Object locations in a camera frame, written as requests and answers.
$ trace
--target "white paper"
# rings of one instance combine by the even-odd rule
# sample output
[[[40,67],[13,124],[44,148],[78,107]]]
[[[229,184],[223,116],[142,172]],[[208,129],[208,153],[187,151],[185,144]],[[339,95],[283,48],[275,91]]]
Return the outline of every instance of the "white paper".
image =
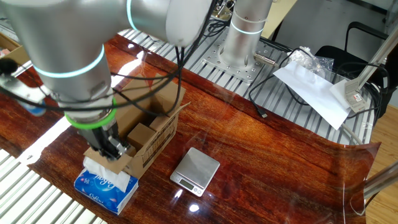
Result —
[[[127,186],[129,185],[130,175],[121,171],[119,174],[115,174],[109,169],[101,166],[99,163],[90,159],[89,157],[85,157],[83,161],[84,167],[88,170],[88,172],[98,175],[105,180],[111,182],[115,187],[121,190],[123,193],[126,193]]]
[[[346,109],[341,105],[330,91],[333,84],[325,79],[296,62],[290,62],[274,72],[274,75],[291,87],[336,130],[347,118],[351,108]]]

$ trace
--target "reddish wood grain surface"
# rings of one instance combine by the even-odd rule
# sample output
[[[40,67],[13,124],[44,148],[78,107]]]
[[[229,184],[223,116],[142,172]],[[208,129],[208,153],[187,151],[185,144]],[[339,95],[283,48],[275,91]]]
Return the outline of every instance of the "reddish wood grain surface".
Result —
[[[116,36],[105,45],[112,72],[130,66],[131,75],[152,77],[175,69],[129,44]],[[33,85],[26,73],[21,79]],[[183,87],[183,104],[192,104],[180,113],[175,137],[120,216],[74,190],[88,147],[75,128],[59,135],[29,167],[108,223],[365,223],[363,180],[379,144],[342,146],[271,112],[261,118],[249,101],[188,70]],[[18,157],[62,117],[51,111],[33,117],[1,95],[0,147]],[[176,197],[180,187],[169,178],[191,147],[221,165],[202,197],[186,191]],[[190,211],[192,205],[199,209]]]

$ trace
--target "stainless steel scale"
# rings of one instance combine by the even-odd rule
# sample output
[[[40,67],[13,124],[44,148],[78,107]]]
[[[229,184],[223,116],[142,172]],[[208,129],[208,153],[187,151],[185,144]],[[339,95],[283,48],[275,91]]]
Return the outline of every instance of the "stainless steel scale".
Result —
[[[198,149],[190,148],[170,180],[201,197],[220,163]]]

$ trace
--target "black cable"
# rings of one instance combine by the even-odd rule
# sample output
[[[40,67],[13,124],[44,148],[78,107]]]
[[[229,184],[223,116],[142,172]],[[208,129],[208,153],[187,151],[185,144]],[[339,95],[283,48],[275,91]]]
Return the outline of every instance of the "black cable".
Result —
[[[305,50],[303,50],[303,49],[301,49],[301,48],[296,48],[296,49],[294,49],[285,59],[283,59],[283,61],[280,63],[280,65],[282,66],[283,63],[284,63],[290,56],[292,56],[293,53],[294,53],[295,51],[298,51],[298,50],[299,50],[299,51],[302,51],[303,53],[305,53],[306,55],[308,55],[310,58],[312,58],[312,56],[311,56],[308,52],[306,52]],[[292,90],[290,89],[290,87],[289,87],[288,85],[286,85],[286,84],[285,84],[285,86],[286,86],[286,88],[287,88],[287,91],[290,93],[290,95],[292,95],[292,98],[293,98],[294,101],[296,101],[298,104],[303,105],[303,106],[310,106],[308,103],[300,102],[299,99],[297,99],[297,98],[294,96],[294,94],[293,94]]]
[[[296,52],[296,51],[298,51],[298,50],[304,52],[304,53],[307,54],[310,58],[312,58],[312,56],[311,56],[308,52],[306,52],[305,50],[303,50],[303,49],[301,49],[301,48],[296,48],[296,49],[294,49],[286,58],[284,58],[284,59],[282,60],[282,62],[280,63],[280,66],[282,66],[283,63],[284,63],[294,52]],[[267,116],[267,115],[266,115],[266,112],[265,112],[262,108],[258,107],[258,105],[256,104],[256,102],[254,102],[254,100],[253,100],[253,98],[252,98],[251,95],[252,95],[253,91],[254,91],[256,88],[259,88],[259,86],[261,86],[262,84],[264,84],[265,82],[267,82],[268,80],[270,80],[271,78],[274,78],[274,77],[275,77],[275,75],[271,75],[270,77],[268,77],[268,78],[266,78],[265,80],[263,80],[263,81],[261,81],[260,83],[258,83],[258,84],[257,84],[255,87],[253,87],[253,88],[250,90],[250,92],[249,92],[249,99],[250,99],[251,103],[256,107],[257,112],[258,112],[258,113],[260,114],[260,116],[262,116],[263,118],[265,118],[265,117]],[[300,101],[294,96],[294,94],[292,93],[291,89],[290,89],[286,84],[285,84],[285,86],[286,86],[287,90],[289,91],[289,93],[292,95],[292,98],[293,98],[298,104],[304,105],[304,106],[308,106],[308,105],[309,105],[309,104],[300,102]]]
[[[40,84],[34,78],[32,72],[30,72],[28,69],[26,69],[23,65],[20,65],[20,66],[26,71],[26,73],[29,75],[30,79],[35,83],[36,87],[43,93],[43,95],[45,95],[45,97],[53,99],[50,95],[46,94],[46,92],[42,89]],[[156,86],[157,84],[159,84],[162,81],[163,80],[157,81],[157,82],[153,83],[152,86]],[[123,89],[121,92],[124,93],[126,91],[141,90],[141,89],[145,89],[145,88],[149,88],[149,86],[140,86],[140,87],[135,87],[135,88],[127,88],[127,89]],[[114,93],[108,94],[108,95],[105,95],[105,96],[102,96],[102,97],[99,97],[99,98],[95,98],[95,99],[92,99],[92,100],[81,100],[81,101],[74,101],[74,102],[62,101],[62,100],[58,100],[58,99],[53,99],[53,100],[56,101],[57,103],[65,103],[65,104],[67,104],[67,103],[68,104],[92,103],[92,102],[96,102],[96,101],[104,99],[104,98],[108,98],[108,97],[113,96],[113,95],[114,95]]]
[[[203,36],[205,37],[214,37],[221,33],[225,27],[229,26],[231,23],[231,19],[228,21],[222,21],[221,19],[210,19],[208,26],[208,34]]]
[[[253,93],[253,91],[256,88],[259,88],[259,86],[261,86],[263,83],[265,83],[266,81],[270,80],[271,78],[274,78],[275,75],[271,75],[270,77],[266,78],[265,80],[261,81],[260,83],[258,83],[254,88],[252,88],[249,92],[249,99],[251,101],[251,103],[256,107],[257,112],[260,114],[260,116],[262,116],[263,118],[267,117],[267,113],[260,107],[258,107],[257,103],[254,102],[253,98],[251,97],[251,94]]]
[[[179,51],[178,51],[178,48],[177,48],[177,47],[175,48],[175,52],[176,52],[176,54],[177,54],[177,56],[178,56],[178,57],[177,57],[177,63],[178,63],[178,65],[181,65],[182,60],[184,60],[184,51],[185,51],[185,48],[182,47],[182,48],[181,48],[181,58],[180,58],[180,53],[179,53]],[[179,101],[179,99],[180,99],[180,94],[181,94],[181,82],[182,82],[182,73],[180,72],[180,74],[179,74],[179,76],[178,76],[178,90],[177,90],[176,99],[175,99],[174,104],[173,104],[173,106],[171,107],[171,109],[169,109],[169,110],[166,111],[165,113],[155,113],[155,112],[149,111],[149,110],[147,110],[147,109],[145,109],[145,108],[139,106],[137,103],[132,102],[132,101],[130,100],[130,98],[128,98],[126,95],[124,95],[121,91],[118,91],[118,90],[115,89],[115,88],[113,88],[113,91],[115,91],[118,95],[120,95],[121,97],[123,97],[126,101],[130,102],[130,103],[131,103],[132,105],[134,105],[136,108],[138,108],[139,110],[141,110],[141,111],[143,111],[143,112],[145,112],[145,113],[147,113],[147,114],[149,114],[149,115],[152,115],[152,116],[165,116],[165,115],[168,115],[169,113],[171,113],[171,112],[177,107],[178,101]]]
[[[266,45],[268,45],[268,46],[270,46],[272,48],[275,48],[277,50],[283,51],[283,52],[291,52],[291,51],[293,51],[293,49],[291,49],[290,47],[285,46],[283,44],[280,44],[278,42],[274,42],[274,41],[269,40],[269,39],[267,39],[265,37],[260,37],[260,42],[262,42],[263,44],[266,44]]]
[[[37,107],[37,108],[43,108],[46,110],[53,110],[53,111],[98,111],[98,110],[111,110],[111,109],[117,109],[117,108],[122,108],[125,106],[130,106],[132,105],[132,103],[137,103],[139,101],[142,101],[144,99],[150,98],[152,96],[154,96],[157,92],[159,92],[161,89],[163,89],[166,85],[168,85],[183,69],[183,66],[186,64],[186,62],[190,59],[190,57],[193,55],[194,51],[196,51],[201,38],[203,37],[203,34],[206,31],[209,19],[211,17],[211,13],[213,12],[213,8],[216,4],[216,0],[213,0],[211,3],[211,6],[209,8],[208,14],[206,16],[205,19],[205,23],[202,27],[202,30],[199,33],[198,38],[194,41],[194,43],[192,44],[192,50],[188,53],[187,57],[182,61],[181,65],[178,66],[178,68],[176,69],[176,71],[172,72],[170,75],[167,76],[167,80],[164,81],[163,83],[161,83],[157,88],[155,88],[154,90],[134,99],[134,100],[130,100],[129,102],[126,103],[121,103],[119,105],[111,105],[111,106],[97,106],[97,107],[91,107],[91,108],[71,108],[71,107],[56,107],[56,106],[48,106],[48,105],[41,105],[38,103],[35,103],[33,101],[27,100],[23,97],[20,97],[4,88],[0,88],[0,92],[4,93],[7,96],[10,96],[11,98],[15,99],[15,100],[19,100],[23,103],[26,103],[28,105]],[[155,79],[159,79],[159,78],[146,78],[144,80],[155,80]]]
[[[385,74],[385,77],[387,78],[387,86],[386,86],[386,87],[383,87],[383,89],[385,89],[385,90],[388,91],[388,89],[389,89],[389,87],[390,87],[390,74],[389,74],[389,72],[388,72],[384,67],[382,67],[382,66],[380,66],[380,65],[375,65],[375,64],[372,64],[372,63],[346,62],[346,63],[341,64],[341,65],[338,67],[338,69],[337,69],[337,71],[336,71],[336,74],[339,74],[340,70],[341,70],[344,66],[346,66],[346,65],[365,65],[365,67],[366,67],[366,66],[371,66],[371,67],[376,67],[376,68],[382,70],[382,72]]]
[[[340,65],[340,66],[338,67],[338,69],[337,69],[337,71],[336,71],[336,74],[339,74],[339,73],[341,72],[341,70],[342,70],[342,67],[344,67],[344,66],[346,66],[346,65],[365,65],[365,66],[376,67],[377,69],[382,70],[382,72],[385,74],[384,77],[387,78],[387,86],[386,86],[384,89],[385,89],[385,91],[388,91],[388,90],[389,90],[389,86],[390,86],[390,74],[389,74],[389,72],[388,72],[384,67],[379,66],[379,65],[375,65],[375,64],[371,64],[371,63],[346,62],[346,63],[343,63],[342,65]],[[344,71],[344,73],[345,73],[345,75],[349,75],[350,73],[356,73],[356,72],[360,72],[360,71],[362,71],[362,70],[356,70],[356,71],[352,71],[352,72],[346,72],[346,71]],[[364,87],[367,89],[367,91],[369,92],[369,94],[372,96],[372,99],[373,99],[373,101],[375,102],[375,105],[376,105],[376,106],[373,107],[373,108],[367,109],[367,110],[360,111],[360,112],[356,113],[355,115],[352,115],[352,116],[347,117],[347,119],[352,119],[352,118],[357,117],[357,116],[360,115],[360,114],[363,114],[363,113],[365,113],[365,112],[369,112],[369,111],[373,111],[373,110],[374,110],[374,111],[376,111],[376,112],[375,112],[375,119],[374,119],[373,125],[376,125],[377,120],[378,120],[379,115],[380,115],[381,106],[382,106],[382,90],[377,90],[376,87],[375,87],[373,84],[370,84],[370,83],[368,83],[368,82],[365,83],[365,86],[364,86]]]

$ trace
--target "small cardboard box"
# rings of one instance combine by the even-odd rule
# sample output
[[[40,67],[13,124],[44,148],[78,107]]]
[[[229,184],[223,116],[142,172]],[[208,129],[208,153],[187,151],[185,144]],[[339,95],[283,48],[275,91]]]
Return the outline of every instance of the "small cardboard box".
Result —
[[[4,56],[4,58],[13,59],[18,65],[23,65],[30,60],[23,46],[2,33],[0,33],[0,47],[8,49],[11,52]]]
[[[147,85],[140,80],[131,81],[124,89],[137,88]],[[139,106],[155,113],[164,113],[171,109],[178,85],[170,83],[156,93],[152,98],[139,103]],[[134,99],[148,92],[148,89],[125,91],[124,94]],[[180,98],[177,107],[168,116],[152,117],[142,112],[135,106],[121,108],[116,112],[116,121],[119,126],[121,139],[126,139],[136,148],[132,154],[124,154],[119,160],[110,162],[92,148],[89,148],[84,155],[101,164],[103,167],[118,174],[122,170],[129,175],[140,179],[145,171],[155,161],[156,157],[163,151],[166,145],[172,140],[177,131],[178,115],[188,104],[180,106],[185,89],[181,88]],[[119,95],[115,96],[118,103],[126,100]]]

